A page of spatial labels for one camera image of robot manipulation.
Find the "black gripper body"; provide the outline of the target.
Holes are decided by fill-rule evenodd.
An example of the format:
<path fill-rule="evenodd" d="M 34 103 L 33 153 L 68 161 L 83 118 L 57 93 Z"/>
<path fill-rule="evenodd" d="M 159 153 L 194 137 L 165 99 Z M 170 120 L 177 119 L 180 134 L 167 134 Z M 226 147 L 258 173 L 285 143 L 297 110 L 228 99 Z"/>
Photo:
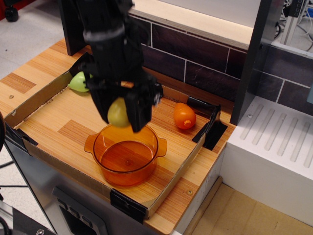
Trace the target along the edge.
<path fill-rule="evenodd" d="M 87 88 L 117 87 L 125 97 L 130 89 L 153 92 L 155 105 L 160 102 L 163 90 L 156 78 L 142 68 L 144 58 L 140 35 L 136 26 L 119 26 L 114 29 L 83 31 L 85 42 L 92 50 L 92 61 L 81 65 Z"/>

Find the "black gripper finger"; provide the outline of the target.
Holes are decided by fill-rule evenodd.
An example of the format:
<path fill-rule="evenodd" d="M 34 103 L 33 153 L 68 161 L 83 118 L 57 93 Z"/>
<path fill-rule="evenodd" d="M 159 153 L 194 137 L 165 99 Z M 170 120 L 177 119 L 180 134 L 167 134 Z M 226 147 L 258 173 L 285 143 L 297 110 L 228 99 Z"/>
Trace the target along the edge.
<path fill-rule="evenodd" d="M 96 87 L 90 88 L 90 94 L 101 118 L 109 123 L 109 108 L 122 95 L 122 89 L 117 87 Z"/>
<path fill-rule="evenodd" d="M 153 92 L 140 92 L 130 89 L 125 97 L 128 120 L 134 133 L 140 132 L 152 119 L 152 106 L 155 105 Z"/>

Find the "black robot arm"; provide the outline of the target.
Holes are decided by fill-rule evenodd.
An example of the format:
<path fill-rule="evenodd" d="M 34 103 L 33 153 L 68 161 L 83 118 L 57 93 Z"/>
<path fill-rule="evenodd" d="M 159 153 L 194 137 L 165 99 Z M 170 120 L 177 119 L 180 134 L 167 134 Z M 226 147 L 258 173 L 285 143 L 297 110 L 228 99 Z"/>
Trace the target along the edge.
<path fill-rule="evenodd" d="M 133 131 L 141 131 L 151 121 L 152 107 L 160 102 L 163 89 L 143 70 L 138 25 L 128 15 L 133 1 L 76 0 L 74 4 L 93 55 L 80 68 L 98 112 L 109 123 L 109 107 L 122 97 Z"/>

